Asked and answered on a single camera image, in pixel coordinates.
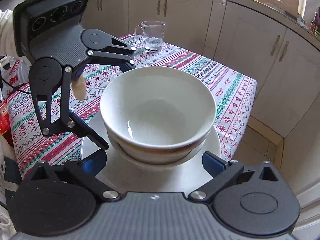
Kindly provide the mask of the operator hand under gripper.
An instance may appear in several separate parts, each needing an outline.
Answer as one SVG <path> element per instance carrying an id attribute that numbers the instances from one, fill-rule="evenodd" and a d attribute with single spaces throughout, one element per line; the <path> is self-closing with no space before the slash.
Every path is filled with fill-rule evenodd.
<path id="1" fill-rule="evenodd" d="M 83 101 L 86 97 L 86 83 L 85 78 L 83 75 L 80 75 L 80 77 L 71 82 L 71 88 L 74 94 L 74 97 L 79 100 Z"/>

